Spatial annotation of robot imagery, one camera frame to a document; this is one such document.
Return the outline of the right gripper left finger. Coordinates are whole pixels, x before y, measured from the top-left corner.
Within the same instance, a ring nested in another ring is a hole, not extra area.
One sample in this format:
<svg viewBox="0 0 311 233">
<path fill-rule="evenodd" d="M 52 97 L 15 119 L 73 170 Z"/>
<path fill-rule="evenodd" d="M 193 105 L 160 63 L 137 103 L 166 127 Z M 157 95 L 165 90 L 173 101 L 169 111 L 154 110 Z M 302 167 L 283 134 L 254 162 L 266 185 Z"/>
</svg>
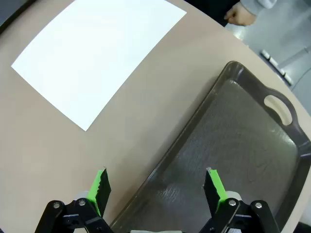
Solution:
<svg viewBox="0 0 311 233">
<path fill-rule="evenodd" d="M 86 197 L 64 204 L 60 200 L 48 202 L 36 233 L 73 233 L 84 229 L 87 233 L 113 232 L 103 219 L 111 193 L 106 169 L 99 170 Z"/>
</svg>

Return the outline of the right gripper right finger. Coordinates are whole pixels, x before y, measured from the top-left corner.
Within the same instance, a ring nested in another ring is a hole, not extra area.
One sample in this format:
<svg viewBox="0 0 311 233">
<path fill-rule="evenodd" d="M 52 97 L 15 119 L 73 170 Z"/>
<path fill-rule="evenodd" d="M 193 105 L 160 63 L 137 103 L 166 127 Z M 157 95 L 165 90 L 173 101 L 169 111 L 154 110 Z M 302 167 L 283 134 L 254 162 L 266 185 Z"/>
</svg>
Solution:
<svg viewBox="0 0 311 233">
<path fill-rule="evenodd" d="M 227 233 L 231 229 L 242 233 L 278 233 L 279 227 L 267 202 L 255 200 L 249 205 L 229 197 L 217 170 L 207 168 L 204 192 L 211 218 L 201 233 Z"/>
</svg>

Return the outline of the person's left hand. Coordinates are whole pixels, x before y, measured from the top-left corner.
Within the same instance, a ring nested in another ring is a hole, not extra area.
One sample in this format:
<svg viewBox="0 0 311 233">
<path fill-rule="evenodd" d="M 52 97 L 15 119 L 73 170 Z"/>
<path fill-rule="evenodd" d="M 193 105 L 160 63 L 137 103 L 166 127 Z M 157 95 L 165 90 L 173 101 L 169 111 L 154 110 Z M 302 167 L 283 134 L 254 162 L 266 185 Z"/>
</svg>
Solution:
<svg viewBox="0 0 311 233">
<path fill-rule="evenodd" d="M 249 12 L 240 2 L 231 7 L 224 16 L 224 19 L 230 24 L 237 26 L 249 26 L 252 25 L 257 16 Z"/>
</svg>

